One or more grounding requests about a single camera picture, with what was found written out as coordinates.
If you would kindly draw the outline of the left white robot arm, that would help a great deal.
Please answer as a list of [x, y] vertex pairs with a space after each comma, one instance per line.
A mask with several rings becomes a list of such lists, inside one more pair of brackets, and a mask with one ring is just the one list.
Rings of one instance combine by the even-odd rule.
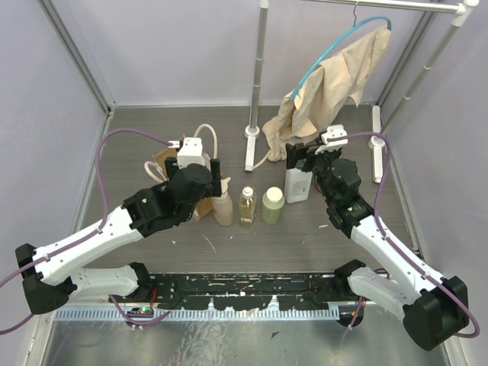
[[168, 181], [139, 190], [108, 216], [48, 246], [19, 246], [15, 255], [24, 295], [34, 315], [59, 309], [76, 298], [105, 295], [143, 302], [153, 292], [146, 266], [88, 268], [95, 259], [126, 244], [189, 221], [196, 204], [222, 193], [220, 160], [174, 168]]

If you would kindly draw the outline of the watermelon print canvas bag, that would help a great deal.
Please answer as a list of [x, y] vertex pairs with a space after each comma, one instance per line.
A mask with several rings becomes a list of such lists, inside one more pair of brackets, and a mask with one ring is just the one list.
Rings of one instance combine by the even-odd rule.
[[[204, 152], [200, 132], [210, 131], [213, 137], [213, 154]], [[218, 159], [217, 132], [209, 124], [202, 124], [193, 136], [183, 136], [179, 140], [170, 142], [170, 146], [153, 156], [152, 161], [144, 162], [146, 174], [158, 183], [170, 181], [178, 170], [201, 165], [217, 181], [217, 195], [201, 199], [194, 209], [193, 218], [201, 220], [212, 212], [215, 220], [221, 226], [231, 226], [233, 223], [233, 202], [228, 192], [230, 177], [220, 172]]]

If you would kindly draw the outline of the clear bottle white cap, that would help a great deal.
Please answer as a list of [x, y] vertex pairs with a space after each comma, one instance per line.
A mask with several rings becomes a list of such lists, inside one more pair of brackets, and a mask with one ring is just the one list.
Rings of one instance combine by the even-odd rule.
[[255, 219], [256, 193], [252, 186], [245, 186], [239, 198], [239, 218], [243, 227], [250, 227]]

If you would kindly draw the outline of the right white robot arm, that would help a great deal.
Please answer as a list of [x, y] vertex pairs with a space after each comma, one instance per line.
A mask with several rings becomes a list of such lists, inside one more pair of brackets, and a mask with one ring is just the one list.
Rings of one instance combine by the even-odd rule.
[[355, 162], [341, 150], [318, 145], [286, 144], [287, 169], [313, 175], [326, 202], [329, 221], [369, 252], [387, 271], [383, 278], [359, 260], [337, 268], [334, 289], [343, 300], [356, 295], [374, 301], [394, 315], [409, 337], [431, 351], [469, 323], [468, 291], [457, 276], [446, 278], [391, 233], [361, 196]]

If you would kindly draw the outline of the olive green lotion bottle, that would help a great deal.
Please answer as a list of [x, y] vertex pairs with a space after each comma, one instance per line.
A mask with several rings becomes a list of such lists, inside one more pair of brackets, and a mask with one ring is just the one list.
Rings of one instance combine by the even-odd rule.
[[262, 197], [262, 220], [268, 225], [274, 225], [281, 218], [284, 206], [284, 194], [278, 187], [270, 187]]

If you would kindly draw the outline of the beige bottle round cap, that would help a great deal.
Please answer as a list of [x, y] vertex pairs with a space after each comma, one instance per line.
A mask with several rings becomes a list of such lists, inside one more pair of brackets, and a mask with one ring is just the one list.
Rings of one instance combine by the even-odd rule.
[[222, 194], [219, 197], [211, 198], [213, 215], [216, 221], [222, 226], [231, 226], [233, 224], [233, 202], [228, 192], [230, 180], [231, 177], [222, 179]]

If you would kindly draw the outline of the white bottle dark cap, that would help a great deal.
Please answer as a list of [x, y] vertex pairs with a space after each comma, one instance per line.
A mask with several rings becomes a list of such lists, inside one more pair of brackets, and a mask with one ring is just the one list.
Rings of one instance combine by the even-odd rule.
[[286, 164], [284, 198], [288, 204], [306, 201], [309, 197], [313, 173], [304, 172], [295, 163]]

